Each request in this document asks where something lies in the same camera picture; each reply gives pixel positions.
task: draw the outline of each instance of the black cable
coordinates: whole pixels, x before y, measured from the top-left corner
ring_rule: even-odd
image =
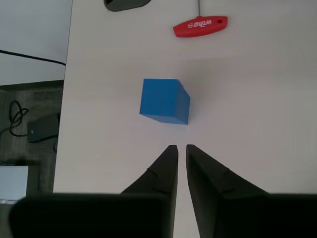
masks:
[[[28,55],[19,54],[19,53],[10,52],[10,51],[4,51],[4,50],[0,50],[0,53],[1,54],[5,54],[5,55],[19,56],[19,57],[34,59],[34,60],[41,60],[41,61],[46,61],[46,62],[58,63],[58,64],[66,66],[65,63],[59,62],[59,61],[56,61],[56,60],[52,60],[52,59],[46,59],[46,58],[41,58],[41,57],[36,57],[36,56],[28,56]]]
[[[13,106],[16,105],[19,109],[19,111],[12,115],[12,111],[13,111]],[[21,125],[22,121],[23,121],[23,117],[29,112],[29,110],[27,108],[22,108],[21,105],[19,104],[18,101],[14,100],[10,103],[10,108],[9,108],[9,120],[10,120],[10,126],[8,128],[5,128],[3,130],[0,131],[0,138],[2,136],[2,134],[4,132],[6,132],[7,130],[10,132],[11,135],[17,136],[17,137],[22,137],[22,136],[27,136],[28,134],[22,134],[22,135],[18,135],[15,134],[12,129],[18,127]]]

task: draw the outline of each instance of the black object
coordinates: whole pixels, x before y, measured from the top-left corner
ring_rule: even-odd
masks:
[[[24,198],[9,216],[13,236],[171,238],[177,164],[177,147],[170,145],[122,194]]]
[[[37,143],[58,137],[60,114],[53,114],[28,123],[28,140]]]
[[[41,60],[41,61],[46,61],[46,62],[58,63],[58,64],[66,66],[65,63],[59,62],[59,61],[56,61],[56,60],[40,58],[40,57],[36,57],[36,56],[29,56],[29,55],[24,55],[24,54],[20,54],[20,53],[10,52],[10,51],[0,50],[0,54],[11,55],[11,56],[19,56],[19,57],[24,57],[24,58],[34,59],[34,60]]]
[[[18,108],[18,111],[13,114],[14,105]],[[0,131],[0,138],[4,132],[7,130],[10,132],[11,135],[17,136],[17,137],[23,137],[27,136],[28,134],[15,134],[12,129],[18,127],[23,122],[23,117],[29,112],[27,108],[22,108],[20,103],[16,100],[12,101],[10,103],[9,107],[9,120],[10,120],[10,126],[7,128],[4,128]]]
[[[316,195],[268,194],[195,145],[186,166],[201,238],[316,236]]]
[[[109,11],[123,11],[148,4],[151,0],[104,0]]]

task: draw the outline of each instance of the cube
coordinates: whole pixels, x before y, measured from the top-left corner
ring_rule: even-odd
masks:
[[[177,79],[144,79],[140,114],[164,123],[188,124],[190,97]]]

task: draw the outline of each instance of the white table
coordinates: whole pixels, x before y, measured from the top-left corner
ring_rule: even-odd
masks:
[[[172,27],[195,0],[108,12],[74,0],[55,192],[119,193],[169,145],[179,150],[174,237],[199,237],[186,179],[195,144],[268,192],[317,192],[317,2],[202,0],[227,28],[191,39]],[[139,115],[144,78],[181,80],[188,125]]]

